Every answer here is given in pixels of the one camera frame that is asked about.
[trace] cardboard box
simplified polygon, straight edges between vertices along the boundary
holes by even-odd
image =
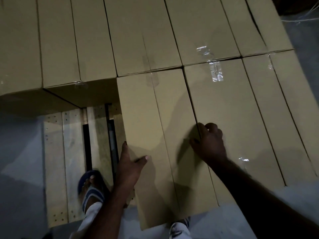
[[[302,144],[270,57],[243,59],[267,133],[286,185],[315,180],[316,174]]]
[[[183,65],[239,57],[220,0],[166,0]]]
[[[294,51],[270,55],[308,157],[319,174],[319,108]]]
[[[141,229],[217,207],[208,166],[189,145],[198,131],[182,70],[117,82],[131,159],[152,157],[135,186]]]
[[[87,107],[118,101],[103,0],[38,0],[43,85]]]
[[[242,56],[291,50],[272,0],[221,0]]]
[[[266,188],[284,181],[240,59],[185,67],[197,122],[213,122],[223,131],[228,157]],[[233,199],[211,171],[218,204]]]
[[[104,0],[118,76],[181,66],[164,0]]]
[[[3,0],[0,30],[1,110],[36,116],[75,109],[42,90],[36,0]]]

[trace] blue flip-flop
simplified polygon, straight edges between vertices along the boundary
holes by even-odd
[[[110,191],[106,187],[106,184],[104,183],[103,177],[98,170],[90,170],[90,171],[87,171],[84,175],[82,175],[82,177],[80,178],[79,183],[78,183],[78,194],[81,193],[82,187],[84,186],[85,181],[87,179],[90,179],[90,177],[92,175],[95,176],[95,180],[97,180],[98,183],[102,184],[102,191],[100,191],[100,190],[98,190],[90,185],[90,187],[88,188],[88,190],[84,196],[84,200],[82,202],[82,211],[84,213],[85,213],[86,204],[91,196],[96,197],[99,201],[104,203],[105,197],[108,197],[108,195],[110,194]]]

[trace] person's right arm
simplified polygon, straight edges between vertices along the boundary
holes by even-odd
[[[225,184],[257,238],[319,238],[319,227],[291,209],[227,158],[223,133],[216,124],[198,123],[201,141],[193,150]]]

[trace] concrete floor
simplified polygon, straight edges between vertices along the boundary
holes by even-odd
[[[284,17],[295,20],[301,15]],[[306,18],[319,17],[319,9]],[[319,103],[319,20],[285,23],[303,70]],[[80,222],[48,229],[45,209],[42,118],[24,119],[0,112],[0,231],[3,239],[69,238]],[[319,224],[319,181],[276,192],[293,208]],[[193,238],[256,238],[236,205],[193,216]],[[136,208],[127,209],[119,238],[168,238],[168,229],[139,229]]]

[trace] person's left hand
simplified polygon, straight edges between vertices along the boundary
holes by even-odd
[[[144,156],[137,161],[131,161],[129,147],[124,142],[122,153],[117,166],[116,181],[114,187],[119,187],[131,192],[134,189],[141,171],[147,163],[149,156]]]

